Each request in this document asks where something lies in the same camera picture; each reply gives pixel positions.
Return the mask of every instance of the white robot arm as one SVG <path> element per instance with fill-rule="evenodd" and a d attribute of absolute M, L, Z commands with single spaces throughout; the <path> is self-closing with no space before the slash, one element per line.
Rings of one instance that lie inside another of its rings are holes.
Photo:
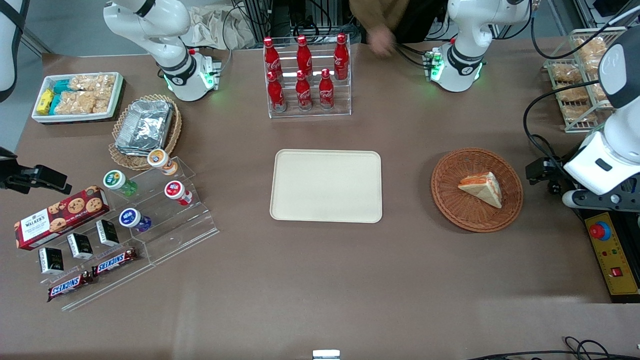
<path fill-rule="evenodd" d="M 600 61 L 599 78 L 617 108 L 604 127 L 590 133 L 564 169 L 596 195 L 640 173 L 640 27 L 627 30 Z"/>
<path fill-rule="evenodd" d="M 191 25 L 178 0 L 116 0 L 104 7 L 104 20 L 115 34 L 128 38 L 154 57 L 169 89 L 183 101 L 195 101 L 215 86 L 211 57 L 190 54 L 179 36 Z"/>
<path fill-rule="evenodd" d="M 29 1 L 0 0 L 0 102 L 15 88 L 18 45 L 28 7 Z"/>
<path fill-rule="evenodd" d="M 481 62 L 493 40 L 489 24 L 509 25 L 526 21 L 533 0 L 451 0 L 447 12 L 458 25 L 453 44 L 444 44 L 436 53 L 431 80 L 451 92 L 462 92 L 477 79 Z"/>

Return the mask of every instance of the aluminum foil container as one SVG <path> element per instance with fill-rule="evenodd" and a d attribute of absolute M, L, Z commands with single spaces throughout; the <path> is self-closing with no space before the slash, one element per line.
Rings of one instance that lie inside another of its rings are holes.
<path fill-rule="evenodd" d="M 151 150 L 163 149 L 172 116 L 173 105 L 166 101 L 134 101 L 122 122 L 116 149 L 133 156 L 147 156 Z"/>

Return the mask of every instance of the person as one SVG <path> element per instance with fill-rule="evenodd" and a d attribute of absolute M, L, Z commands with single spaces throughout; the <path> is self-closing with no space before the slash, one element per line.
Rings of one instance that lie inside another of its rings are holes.
<path fill-rule="evenodd" d="M 446 0 L 349 0 L 365 29 L 364 42 L 377 56 L 390 56 L 395 43 L 422 42 L 445 11 Z"/>

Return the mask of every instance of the acrylic bottle rack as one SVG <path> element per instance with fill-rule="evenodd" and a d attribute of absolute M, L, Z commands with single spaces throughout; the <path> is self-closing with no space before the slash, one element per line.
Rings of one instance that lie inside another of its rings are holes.
<path fill-rule="evenodd" d="M 287 103 L 287 110 L 284 112 L 277 112 L 271 107 L 271 100 L 267 91 L 267 109 L 269 111 L 269 118 L 287 118 L 287 117 L 316 117 L 327 115 L 351 115 L 351 78 L 353 76 L 353 56 L 351 54 L 351 42 L 349 41 L 349 35 L 347 34 L 347 51 L 349 52 L 349 75 L 346 80 L 336 81 L 333 74 L 333 52 L 337 43 L 336 35 L 316 37 L 307 37 L 309 50 L 311 51 L 312 65 L 313 65 L 313 77 L 309 81 L 311 86 L 311 100 L 313 101 L 313 108 L 308 111 L 300 110 L 298 106 L 298 96 L 296 94 L 296 72 L 298 71 L 298 61 L 296 60 L 296 53 L 298 52 L 298 44 L 296 43 L 296 37 L 282 37 L 272 38 L 273 46 L 280 55 L 280 64 L 282 66 L 283 81 L 282 92 L 284 93 L 285 102 Z M 264 67 L 264 82 L 265 88 L 268 86 L 267 80 L 267 67 L 264 62 L 264 50 L 262 57 L 262 65 Z M 324 110 L 320 107 L 320 91 L 318 85 L 321 80 L 322 69 L 329 69 L 331 72 L 331 80 L 333 81 L 333 100 L 334 106 L 331 110 Z"/>

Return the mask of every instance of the emergency stop button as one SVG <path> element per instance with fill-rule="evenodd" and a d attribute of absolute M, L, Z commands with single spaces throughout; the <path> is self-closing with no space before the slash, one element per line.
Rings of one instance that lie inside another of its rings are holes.
<path fill-rule="evenodd" d="M 611 228 L 607 223 L 598 221 L 597 223 L 589 226 L 589 234 L 598 240 L 607 241 L 611 238 Z"/>

